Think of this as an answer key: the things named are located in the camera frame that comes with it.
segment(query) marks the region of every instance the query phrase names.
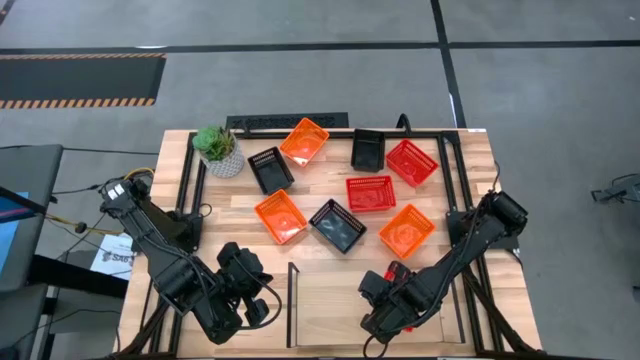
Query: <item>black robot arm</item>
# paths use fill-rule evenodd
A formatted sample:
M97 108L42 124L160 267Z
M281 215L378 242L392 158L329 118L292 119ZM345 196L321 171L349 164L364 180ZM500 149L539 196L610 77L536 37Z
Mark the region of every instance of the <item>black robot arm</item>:
M225 343L242 325L236 313L246 305L250 326L269 313L263 299L255 299L273 277L263 272L258 257L236 243L227 243L218 255L220 270L213 273L197 256L180 245L189 244L199 217L167 214L155 206L146 185L123 180L103 193L101 210L118 219L149 261L153 286L175 311L193 312L210 341Z
M383 277L368 271L358 291L373 311L360 326L387 344L403 329L417 327L437 313L453 279L492 243L517 235L527 223L527 212L504 192L489 192L478 208L461 219L464 240L434 266L412 272L394 261Z

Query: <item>orange basket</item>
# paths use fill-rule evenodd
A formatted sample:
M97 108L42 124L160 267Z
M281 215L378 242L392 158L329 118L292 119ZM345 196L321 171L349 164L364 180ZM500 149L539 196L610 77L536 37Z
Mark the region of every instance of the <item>orange basket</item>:
M307 226L307 220L280 189L256 205L256 214L278 244L284 244Z
M329 133L325 129L308 118L303 118L280 144L280 151L296 164L304 167L328 138Z
M380 230L379 235L396 255L406 259L435 229L426 216L409 204Z

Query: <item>black basket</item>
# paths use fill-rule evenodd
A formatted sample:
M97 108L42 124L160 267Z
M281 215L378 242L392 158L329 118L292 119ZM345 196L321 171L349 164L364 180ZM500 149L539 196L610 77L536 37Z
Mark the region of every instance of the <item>black basket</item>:
M280 189L286 189L293 184L294 179L285 164L277 147L272 147L249 159L249 166L256 176L262 193L271 195Z
M366 226L333 199L324 204L309 223L343 254L367 231Z
M378 172L384 168L384 133L355 129L351 166L357 171Z

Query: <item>succulent plant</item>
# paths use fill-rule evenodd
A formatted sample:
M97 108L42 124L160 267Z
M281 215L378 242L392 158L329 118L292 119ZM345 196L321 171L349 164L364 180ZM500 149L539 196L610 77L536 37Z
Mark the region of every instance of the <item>succulent plant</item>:
M193 138L193 147L209 161L220 161L233 151L235 139L222 127L207 127L198 130Z

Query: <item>potted plant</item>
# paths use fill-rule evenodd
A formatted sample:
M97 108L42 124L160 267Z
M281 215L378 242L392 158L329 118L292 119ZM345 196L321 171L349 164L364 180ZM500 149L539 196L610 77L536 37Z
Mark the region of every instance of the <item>potted plant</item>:
M217 177L236 176L244 166L238 140L229 130L220 126L198 130L193 138L193 147L198 150L211 174Z

